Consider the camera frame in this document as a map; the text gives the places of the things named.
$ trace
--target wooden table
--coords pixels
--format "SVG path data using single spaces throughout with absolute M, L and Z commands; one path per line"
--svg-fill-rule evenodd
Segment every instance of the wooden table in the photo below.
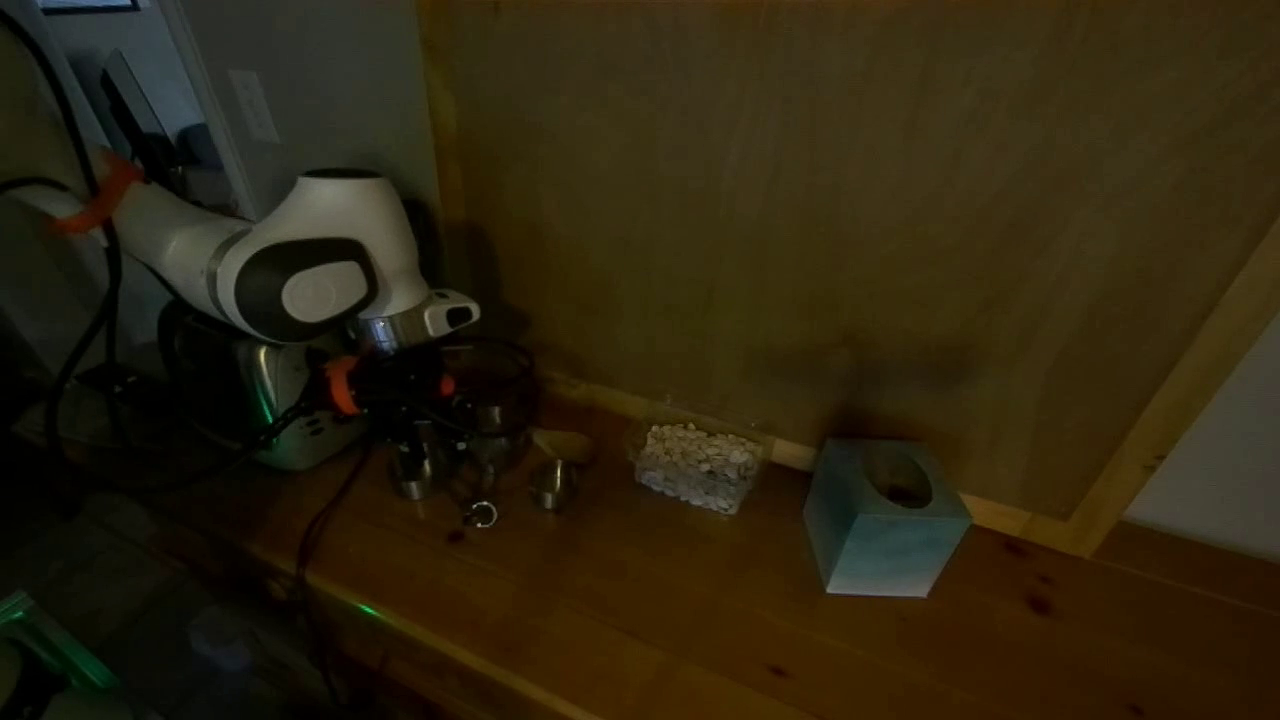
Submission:
M 630 423 L 591 407 L 554 407 L 548 423 L 597 435 L 563 514 L 531 504 L 524 460 L 498 483 L 498 524 L 460 532 L 450 498 L 398 498 L 378 457 L 309 567 L 341 608 L 343 646 L 456 717 L 1280 708 L 1280 613 L 1262 591 L 1219 597 L 1174 573 L 970 532 L 933 600 L 823 597 L 804 474 L 763 473 L 743 510 L 720 519 L 630 478 Z M 347 464 L 203 483 L 167 506 L 288 577 Z

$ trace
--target wooden wall panel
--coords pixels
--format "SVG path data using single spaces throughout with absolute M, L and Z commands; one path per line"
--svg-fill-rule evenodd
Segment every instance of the wooden wall panel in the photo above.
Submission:
M 548 362 L 1044 519 L 1280 210 L 1277 49 L 1272 0 L 423 0 L 450 260 Z

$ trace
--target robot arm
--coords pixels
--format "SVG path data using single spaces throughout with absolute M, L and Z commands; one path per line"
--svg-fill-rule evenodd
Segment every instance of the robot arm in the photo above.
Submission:
M 356 314 L 371 346 L 394 351 L 478 321 L 476 301 L 429 289 L 382 176 L 309 172 L 258 224 L 131 184 L 111 218 L 176 294 L 258 340 L 309 340 Z

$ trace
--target wooden surface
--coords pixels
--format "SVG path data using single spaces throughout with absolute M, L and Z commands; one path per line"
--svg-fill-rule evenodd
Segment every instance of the wooden surface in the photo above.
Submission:
M 1272 0 L 421 9 L 456 282 L 588 382 L 919 435 L 1080 552 L 1254 334 Z
M 510 473 L 503 519 L 460 537 L 450 498 L 410 506 L 371 464 L 311 561 L 347 642 L 448 713 L 1076 720 L 1280 703 L 1280 615 L 1262 591 L 1226 600 L 1250 573 L 1277 584 L 1268 565 L 1206 552 L 1181 573 L 1151 537 L 1089 565 L 970 532 L 933 600 L 837 600 L 798 526 L 804 474 L 769 473 L 720 519 L 630 483 L 630 423 L 588 407 L 548 423 L 597 435 L 570 510 L 543 514 L 531 474 Z M 347 464 L 203 483 L 167 506 L 291 573 Z

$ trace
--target small metal part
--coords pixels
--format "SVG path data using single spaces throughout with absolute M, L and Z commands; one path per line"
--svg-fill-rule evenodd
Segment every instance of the small metal part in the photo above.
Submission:
M 543 474 L 543 483 L 536 488 L 536 504 L 543 510 L 563 510 L 566 506 L 566 483 L 570 469 L 563 460 L 553 464 L 553 473 Z
M 478 498 L 473 498 L 468 506 L 465 506 L 465 524 L 468 526 L 490 526 L 495 524 L 495 504 L 489 498 L 489 494 L 478 494 Z

